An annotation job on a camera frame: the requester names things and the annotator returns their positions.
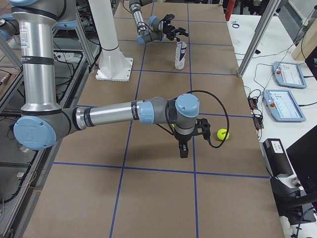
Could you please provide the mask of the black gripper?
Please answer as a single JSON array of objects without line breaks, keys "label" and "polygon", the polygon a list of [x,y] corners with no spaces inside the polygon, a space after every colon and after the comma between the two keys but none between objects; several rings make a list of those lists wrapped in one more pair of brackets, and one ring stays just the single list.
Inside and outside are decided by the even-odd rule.
[{"label": "black gripper", "polygon": [[186,29],[182,27],[175,28],[170,23],[164,22],[162,30],[169,40],[188,41],[189,34],[186,33]]},{"label": "black gripper", "polygon": [[193,133],[194,132],[192,131],[189,134],[181,134],[176,129],[174,130],[174,137],[179,142],[179,152],[180,152],[181,158],[188,157],[188,144],[187,144],[187,142],[191,140]]}]

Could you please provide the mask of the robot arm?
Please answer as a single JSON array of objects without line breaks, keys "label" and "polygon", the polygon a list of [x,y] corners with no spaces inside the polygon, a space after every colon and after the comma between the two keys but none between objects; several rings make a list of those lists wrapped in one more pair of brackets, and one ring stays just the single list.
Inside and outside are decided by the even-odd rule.
[{"label": "robot arm", "polygon": [[138,36],[137,40],[140,45],[145,45],[153,41],[163,41],[168,38],[170,41],[180,42],[178,36],[188,37],[186,29],[182,27],[176,28],[171,24],[175,18],[174,14],[167,14],[163,19],[152,15],[147,24],[142,15],[141,7],[154,2],[153,0],[130,0],[129,9],[136,24]]},{"label": "robot arm", "polygon": [[[143,124],[169,125],[179,142],[180,157],[187,158],[187,142],[199,135],[202,120],[197,119],[200,102],[186,93],[176,99],[132,101],[105,107],[62,109],[56,102],[53,58],[53,27],[75,29],[77,26],[75,0],[8,0],[11,13],[19,25],[21,63],[24,74],[25,104],[21,118],[14,125],[14,136],[24,147],[43,150],[57,140],[76,131],[102,124],[139,120]],[[188,33],[170,24],[175,17],[163,19],[151,16],[149,25],[143,20],[141,7],[153,0],[129,0],[140,45],[161,41],[164,36],[177,40]],[[113,13],[109,0],[90,0],[101,46],[98,70],[101,80],[128,81],[133,59],[126,58],[119,49]]]}]

